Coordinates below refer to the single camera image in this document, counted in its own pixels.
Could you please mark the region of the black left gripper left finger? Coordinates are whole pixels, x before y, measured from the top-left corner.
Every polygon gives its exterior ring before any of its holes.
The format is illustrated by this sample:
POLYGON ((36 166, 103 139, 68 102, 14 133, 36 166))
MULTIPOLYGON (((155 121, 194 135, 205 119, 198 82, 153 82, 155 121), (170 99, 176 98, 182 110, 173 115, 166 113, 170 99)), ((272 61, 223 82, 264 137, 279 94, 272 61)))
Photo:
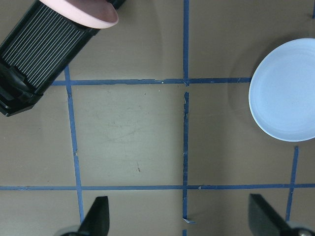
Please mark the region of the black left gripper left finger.
POLYGON ((56 236, 107 236, 110 229, 107 196, 96 197, 83 222, 76 231, 59 230, 56 236))

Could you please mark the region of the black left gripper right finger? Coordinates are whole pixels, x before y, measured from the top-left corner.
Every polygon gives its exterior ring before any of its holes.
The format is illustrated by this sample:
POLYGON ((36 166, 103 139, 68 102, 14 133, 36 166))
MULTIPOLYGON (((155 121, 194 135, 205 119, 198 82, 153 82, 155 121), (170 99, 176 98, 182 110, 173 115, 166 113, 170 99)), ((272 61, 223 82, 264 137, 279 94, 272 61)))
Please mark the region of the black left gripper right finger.
POLYGON ((254 236, 313 236, 315 232, 286 222, 260 194, 249 194, 248 224, 254 236))

